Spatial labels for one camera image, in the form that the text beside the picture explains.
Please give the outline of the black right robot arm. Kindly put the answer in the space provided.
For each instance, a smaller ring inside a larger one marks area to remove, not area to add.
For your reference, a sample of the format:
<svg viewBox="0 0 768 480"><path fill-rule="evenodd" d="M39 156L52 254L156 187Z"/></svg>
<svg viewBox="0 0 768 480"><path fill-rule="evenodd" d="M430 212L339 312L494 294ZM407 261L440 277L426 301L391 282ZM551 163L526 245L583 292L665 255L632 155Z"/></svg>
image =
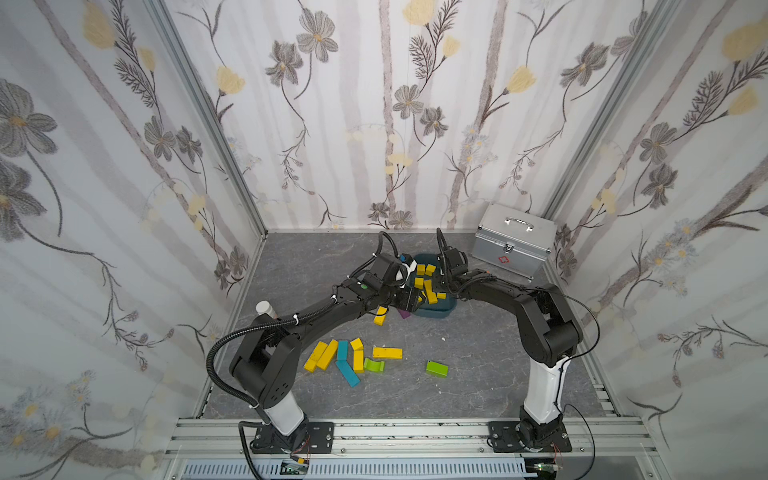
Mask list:
<svg viewBox="0 0 768 480"><path fill-rule="evenodd" d="M562 394L567 370L584 335L568 303L554 284L524 287L479 269L471 270L467 255L448 244L436 230L440 283L450 296L484 302L511 313L523 350L530 359L526 398L520 409L518 431L531 448L563 425Z"/></svg>

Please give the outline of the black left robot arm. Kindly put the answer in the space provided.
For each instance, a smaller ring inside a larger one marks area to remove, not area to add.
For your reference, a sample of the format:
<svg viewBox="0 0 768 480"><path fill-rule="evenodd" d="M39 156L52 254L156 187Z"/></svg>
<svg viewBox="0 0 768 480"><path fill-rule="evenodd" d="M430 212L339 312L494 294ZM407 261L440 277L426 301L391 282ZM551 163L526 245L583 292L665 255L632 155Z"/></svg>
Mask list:
<svg viewBox="0 0 768 480"><path fill-rule="evenodd" d="M292 393L302 353L335 328L380 307L413 313L424 303L407 284L413 257L401 254L384 231L377 240L372 256L334 285L328 298L285 317L261 314L249 327L220 338L207 354L212 383L256 410L287 448L307 435L307 415Z"/></svg>

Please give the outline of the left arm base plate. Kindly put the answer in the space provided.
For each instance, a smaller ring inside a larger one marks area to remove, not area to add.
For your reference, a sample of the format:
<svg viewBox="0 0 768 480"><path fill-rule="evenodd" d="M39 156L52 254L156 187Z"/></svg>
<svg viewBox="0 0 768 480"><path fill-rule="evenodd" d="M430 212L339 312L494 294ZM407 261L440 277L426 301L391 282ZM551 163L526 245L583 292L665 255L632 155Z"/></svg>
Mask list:
<svg viewBox="0 0 768 480"><path fill-rule="evenodd" d="M256 424L249 442L254 454L330 454L334 443L333 422L303 422L289 436L272 425Z"/></svg>

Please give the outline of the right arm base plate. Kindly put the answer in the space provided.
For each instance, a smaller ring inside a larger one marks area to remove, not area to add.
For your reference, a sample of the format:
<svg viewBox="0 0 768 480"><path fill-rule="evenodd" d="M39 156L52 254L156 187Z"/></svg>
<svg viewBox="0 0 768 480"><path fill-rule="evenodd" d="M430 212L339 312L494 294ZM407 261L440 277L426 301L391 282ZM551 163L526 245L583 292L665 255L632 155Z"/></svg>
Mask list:
<svg viewBox="0 0 768 480"><path fill-rule="evenodd" d="M488 445L494 453L569 453L573 450L562 422L536 426L527 420L488 423Z"/></svg>

